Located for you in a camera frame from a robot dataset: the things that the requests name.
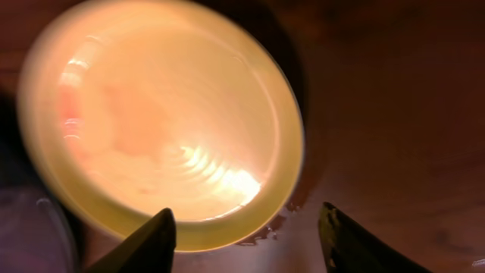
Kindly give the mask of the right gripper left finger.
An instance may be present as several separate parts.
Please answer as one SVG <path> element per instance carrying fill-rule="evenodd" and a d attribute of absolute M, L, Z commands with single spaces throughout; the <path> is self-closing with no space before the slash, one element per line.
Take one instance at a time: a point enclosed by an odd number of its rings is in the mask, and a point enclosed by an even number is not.
<path fill-rule="evenodd" d="M 87 268 L 88 273 L 171 273 L 176 222 L 169 208 L 133 232 L 119 246 Z"/>

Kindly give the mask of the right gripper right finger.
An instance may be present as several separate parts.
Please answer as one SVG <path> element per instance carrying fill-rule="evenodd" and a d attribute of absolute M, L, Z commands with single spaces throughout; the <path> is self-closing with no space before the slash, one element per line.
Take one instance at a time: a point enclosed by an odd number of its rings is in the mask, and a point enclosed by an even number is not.
<path fill-rule="evenodd" d="M 331 273 L 430 273 L 397 252 L 329 202 L 324 202 L 318 232 L 326 269 Z"/>

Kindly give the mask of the yellow plate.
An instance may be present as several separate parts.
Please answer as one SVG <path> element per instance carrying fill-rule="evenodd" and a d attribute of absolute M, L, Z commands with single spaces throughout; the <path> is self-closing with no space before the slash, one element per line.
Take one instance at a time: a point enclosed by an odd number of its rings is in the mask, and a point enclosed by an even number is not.
<path fill-rule="evenodd" d="M 247 30 L 195 2 L 88 1 L 29 51 L 17 110 L 46 186 L 121 238 L 162 209 L 182 253 L 270 222 L 302 169 L 292 87 Z"/>

